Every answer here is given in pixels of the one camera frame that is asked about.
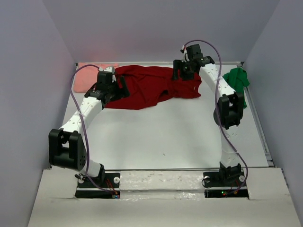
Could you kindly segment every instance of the black mounting plate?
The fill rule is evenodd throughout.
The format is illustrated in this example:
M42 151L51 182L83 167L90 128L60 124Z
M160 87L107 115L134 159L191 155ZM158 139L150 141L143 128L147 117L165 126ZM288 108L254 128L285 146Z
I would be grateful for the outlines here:
M233 181L229 182L224 182L222 180L219 180L219 172L204 172L203 173L203 186L205 188L213 188L213 187L218 187L218 188L223 188L223 187L236 187L238 184L241 184L242 181L239 178L243 178L244 173L241 172L241 175L236 178Z

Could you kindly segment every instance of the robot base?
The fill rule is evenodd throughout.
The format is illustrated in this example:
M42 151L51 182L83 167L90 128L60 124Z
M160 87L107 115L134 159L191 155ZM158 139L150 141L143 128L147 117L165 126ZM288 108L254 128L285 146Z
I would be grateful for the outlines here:
M220 169L217 172L203 173L203 186L205 188L213 187L235 187L240 185L244 180L244 173L241 171L241 165L234 167L224 167L220 163Z

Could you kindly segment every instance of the cable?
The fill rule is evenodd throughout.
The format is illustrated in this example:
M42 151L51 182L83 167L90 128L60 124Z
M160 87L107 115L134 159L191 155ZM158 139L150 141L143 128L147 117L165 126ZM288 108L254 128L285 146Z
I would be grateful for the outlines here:
M220 119L220 113L219 113L219 110L218 110L217 102L218 102L218 87L219 87L219 82L220 82L220 79L221 79L221 71L222 71L221 56L220 56L218 50L211 43L209 43L208 41L205 41L205 40L201 40L201 39L195 39L195 40L191 40L191 41L185 43L183 50L185 50L185 47L186 47L187 44L192 43L192 42L203 42L205 44L208 44L208 45L210 45L214 49L214 51L218 55L218 58L219 58L219 74L218 74L218 79L217 79L217 83L216 83L216 90L215 90L215 93L214 93L214 102L215 102L215 112L216 112L217 119ZM227 195L229 195L229 194L232 194L232 193L238 191L246 183L246 180L247 180L247 177L248 177L248 166L247 166L246 162L244 161L244 159L242 158L242 156L238 153L237 149L234 147L234 145L227 138L226 134L224 133L221 121L218 121L218 122L219 122L219 128L220 128L220 130L221 130L224 138L229 143L229 145L232 147L232 149L234 150L234 152L238 155L238 157L241 159L241 161L243 162L243 164L245 166L245 169L246 169L246 175L245 175L244 181L242 182L242 184L237 189L235 189L235 190L233 190L233 191L231 191L230 193L227 194Z
M186 59L186 55L187 55L187 57L188 57L188 53L187 53L187 52L184 54L184 60L185 60L185 62L190 62L190 61L188 61L188 60Z
M94 181L93 179L88 175L88 170L89 170L89 160L90 160L90 157L89 157L89 139L87 137L87 132L86 132L86 128L85 128L85 124L84 124L84 119L83 119L83 116L81 114L81 110L80 110L80 107L79 107L79 104L75 98L75 95L73 94L72 92L72 83L73 83L73 79L76 75L77 72L79 72L81 69L85 68L85 67L88 67L88 66L91 66L91 67L95 67L97 69L99 69L99 67L97 65L92 65L92 64L88 64L88 65L83 65L82 67L78 68L74 74L72 75L71 77L71 85L70 85L70 94L71 94L71 97L76 105L76 108L77 108L77 111L80 113L79 116L80 116L80 119L81 119L81 125L82 125L82 130L83 130L83 135L84 135L84 139L85 139L85 144L86 144L86 153L87 153L87 164L86 164L86 170L85 170L85 175L86 177L89 179L89 181L98 189L102 190L102 191L105 191L105 192L110 192L109 190L106 190L104 188L101 188L100 186L98 186Z

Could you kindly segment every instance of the red cloth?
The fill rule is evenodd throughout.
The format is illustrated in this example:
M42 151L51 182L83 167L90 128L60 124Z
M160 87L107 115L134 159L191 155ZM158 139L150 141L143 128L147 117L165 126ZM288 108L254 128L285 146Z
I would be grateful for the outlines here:
M116 69L116 76L124 76L130 96L110 102L106 108L139 110L157 105L173 97L197 98L201 78L195 74L194 80L172 80L173 69L166 67L139 65L123 66Z

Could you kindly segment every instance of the fabric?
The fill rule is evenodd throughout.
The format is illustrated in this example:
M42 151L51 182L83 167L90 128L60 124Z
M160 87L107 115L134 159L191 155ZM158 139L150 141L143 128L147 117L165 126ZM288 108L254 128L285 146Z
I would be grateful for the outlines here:
M194 80L172 80L172 68L130 65L116 69L116 76L122 75L125 77L130 96L108 103L106 108L139 110L155 106L158 102L173 97L197 98L201 96L198 92L201 84L198 74L195 74Z
M78 67L82 67L87 63L78 63ZM94 64L98 67L107 68L113 66L114 68L119 67L119 64ZM86 67L76 73L74 79L74 92L84 93L87 92L90 87L97 81L97 69L94 67Z
M229 73L226 73L223 78L236 92L244 93L244 87L248 87L250 82L247 79L247 72L242 68L234 68Z

